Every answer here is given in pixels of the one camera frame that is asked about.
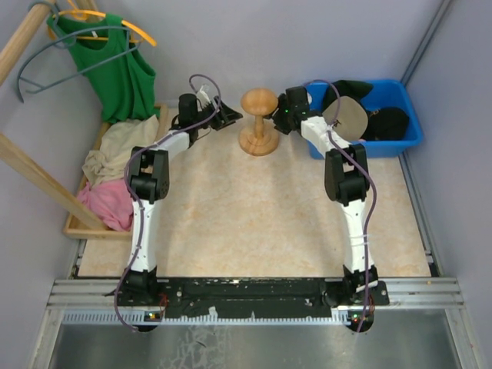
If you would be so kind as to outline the black baseball cap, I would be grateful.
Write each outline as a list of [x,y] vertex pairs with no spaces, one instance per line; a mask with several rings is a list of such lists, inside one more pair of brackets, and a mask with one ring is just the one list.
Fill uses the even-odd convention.
[[401,141],[404,139],[410,117],[396,107],[368,112],[368,123],[361,138],[366,141]]

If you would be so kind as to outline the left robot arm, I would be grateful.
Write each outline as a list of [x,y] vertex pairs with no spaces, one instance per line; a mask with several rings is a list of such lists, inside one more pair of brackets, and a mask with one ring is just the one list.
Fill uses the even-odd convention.
[[168,133],[147,148],[136,146],[125,168],[125,184],[133,206],[131,253],[118,295],[133,294],[145,305],[155,303],[160,295],[152,232],[158,224],[158,207],[170,188],[170,162],[187,151],[201,129],[219,131],[243,118],[217,95],[183,94],[178,99],[178,113],[171,120]]

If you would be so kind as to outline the beige baseball cap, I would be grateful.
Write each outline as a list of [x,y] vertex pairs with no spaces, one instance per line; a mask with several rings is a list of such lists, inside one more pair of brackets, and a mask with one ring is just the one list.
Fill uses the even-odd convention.
[[359,141],[368,127],[368,115],[355,99],[342,96],[322,112],[327,123],[333,122],[334,131],[346,141]]

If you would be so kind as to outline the dark green baseball cap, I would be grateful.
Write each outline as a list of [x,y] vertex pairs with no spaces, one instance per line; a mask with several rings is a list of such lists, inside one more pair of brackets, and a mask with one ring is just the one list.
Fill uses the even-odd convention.
[[[358,102],[361,102],[374,89],[374,85],[371,83],[355,80],[339,80],[334,82],[333,85],[341,97],[348,96]],[[321,103],[321,110],[326,110],[336,100],[335,91],[328,86]]]

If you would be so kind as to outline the wooden clothes rack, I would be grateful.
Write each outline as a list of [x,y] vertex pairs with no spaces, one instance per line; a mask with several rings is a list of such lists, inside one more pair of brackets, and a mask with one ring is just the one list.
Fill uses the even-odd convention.
[[[1,83],[7,80],[48,16],[77,13],[99,18],[104,16],[102,12],[95,9],[93,1],[82,1],[81,4],[82,8],[74,7],[62,12],[58,10],[55,1],[34,1],[33,6],[1,50]],[[87,209],[68,189],[5,135],[1,135],[1,160],[68,212],[63,227],[63,233],[67,237],[82,240],[131,238],[130,232],[113,231],[106,227],[93,211]]]

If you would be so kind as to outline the wooden hat stand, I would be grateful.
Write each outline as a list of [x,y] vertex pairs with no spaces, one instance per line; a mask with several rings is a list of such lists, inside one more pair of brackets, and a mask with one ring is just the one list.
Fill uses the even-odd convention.
[[268,88],[253,88],[241,98],[241,107],[254,118],[251,127],[244,127],[238,138],[241,149],[252,156],[271,154],[279,144],[278,132],[265,123],[265,117],[278,107],[278,98]]

